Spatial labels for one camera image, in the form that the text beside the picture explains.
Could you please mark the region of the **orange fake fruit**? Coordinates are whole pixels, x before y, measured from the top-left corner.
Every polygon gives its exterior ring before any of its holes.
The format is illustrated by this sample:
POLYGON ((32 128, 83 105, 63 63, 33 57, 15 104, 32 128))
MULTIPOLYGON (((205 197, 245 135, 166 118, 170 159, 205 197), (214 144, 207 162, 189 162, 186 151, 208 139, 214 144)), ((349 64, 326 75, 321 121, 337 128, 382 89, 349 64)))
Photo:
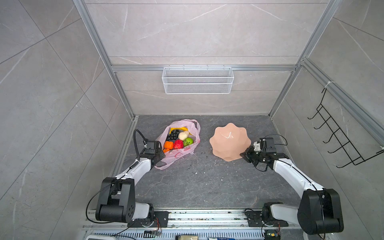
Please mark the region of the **orange fake fruit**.
POLYGON ((163 152, 167 153, 174 149, 174 142, 165 141, 163 152))

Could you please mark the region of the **red fake strawberry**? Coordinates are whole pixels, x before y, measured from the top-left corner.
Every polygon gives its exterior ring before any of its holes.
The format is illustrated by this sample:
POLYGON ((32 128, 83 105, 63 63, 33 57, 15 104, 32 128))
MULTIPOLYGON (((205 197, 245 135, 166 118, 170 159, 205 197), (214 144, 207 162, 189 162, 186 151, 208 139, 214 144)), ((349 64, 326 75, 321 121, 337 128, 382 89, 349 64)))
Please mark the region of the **red fake strawberry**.
POLYGON ((173 145, 173 149, 182 149, 184 147, 183 141, 176 140, 173 145))

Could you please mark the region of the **beige fake fruit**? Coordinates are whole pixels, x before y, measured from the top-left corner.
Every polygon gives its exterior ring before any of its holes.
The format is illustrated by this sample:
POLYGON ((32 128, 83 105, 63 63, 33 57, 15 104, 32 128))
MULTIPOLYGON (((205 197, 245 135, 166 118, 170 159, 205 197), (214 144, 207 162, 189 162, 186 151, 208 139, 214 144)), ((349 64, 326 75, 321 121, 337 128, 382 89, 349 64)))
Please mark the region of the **beige fake fruit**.
POLYGON ((185 139, 187 139, 189 137, 189 135, 190 135, 189 131, 183 131, 183 132, 179 133, 178 138, 179 138, 179 140, 184 141, 185 139))

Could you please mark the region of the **green fake vegetable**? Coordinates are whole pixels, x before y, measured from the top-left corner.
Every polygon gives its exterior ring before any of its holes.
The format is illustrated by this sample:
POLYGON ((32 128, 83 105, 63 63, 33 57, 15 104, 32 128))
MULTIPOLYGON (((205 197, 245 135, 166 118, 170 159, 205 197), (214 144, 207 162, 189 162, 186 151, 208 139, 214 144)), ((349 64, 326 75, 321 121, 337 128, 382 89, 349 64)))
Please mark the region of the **green fake vegetable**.
POLYGON ((194 143, 194 140, 192 138, 186 138, 183 140, 184 147, 190 146, 194 143))

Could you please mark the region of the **pink scalloped bowl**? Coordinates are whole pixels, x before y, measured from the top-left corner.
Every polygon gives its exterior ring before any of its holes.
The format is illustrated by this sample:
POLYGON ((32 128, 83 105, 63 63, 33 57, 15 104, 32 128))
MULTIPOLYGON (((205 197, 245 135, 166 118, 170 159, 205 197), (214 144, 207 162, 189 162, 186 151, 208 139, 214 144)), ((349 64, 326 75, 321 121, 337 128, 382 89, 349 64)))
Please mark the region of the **pink scalloped bowl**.
POLYGON ((250 145, 245 128, 239 128, 233 123, 224 127, 217 127, 214 135, 210 138, 213 154, 220 159, 231 162, 241 159, 243 153, 250 145))

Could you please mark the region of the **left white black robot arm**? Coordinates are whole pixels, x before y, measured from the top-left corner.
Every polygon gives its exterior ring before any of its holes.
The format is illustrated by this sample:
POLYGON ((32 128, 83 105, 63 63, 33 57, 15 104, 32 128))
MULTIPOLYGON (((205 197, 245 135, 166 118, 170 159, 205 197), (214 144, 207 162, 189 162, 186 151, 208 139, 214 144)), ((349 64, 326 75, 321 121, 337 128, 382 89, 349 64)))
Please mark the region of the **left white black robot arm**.
POLYGON ((164 156, 159 141, 148 141, 131 166, 115 177, 105 178, 98 193, 96 220, 150 226, 155 218, 154 207, 136 201, 135 185, 164 156))

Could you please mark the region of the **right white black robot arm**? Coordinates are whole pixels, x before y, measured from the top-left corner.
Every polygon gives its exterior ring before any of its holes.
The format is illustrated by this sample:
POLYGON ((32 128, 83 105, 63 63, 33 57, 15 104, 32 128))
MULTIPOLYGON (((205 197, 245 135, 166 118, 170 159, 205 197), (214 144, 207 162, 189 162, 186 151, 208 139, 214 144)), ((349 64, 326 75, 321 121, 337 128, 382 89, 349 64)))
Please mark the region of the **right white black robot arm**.
POLYGON ((265 203, 261 213, 264 225, 284 221, 299 225, 308 235, 341 233, 344 230, 341 199, 337 191, 316 183, 286 154, 278 153, 273 138, 261 138, 240 155, 254 167, 264 164, 266 170, 279 174, 301 199, 299 207, 278 202, 265 203))

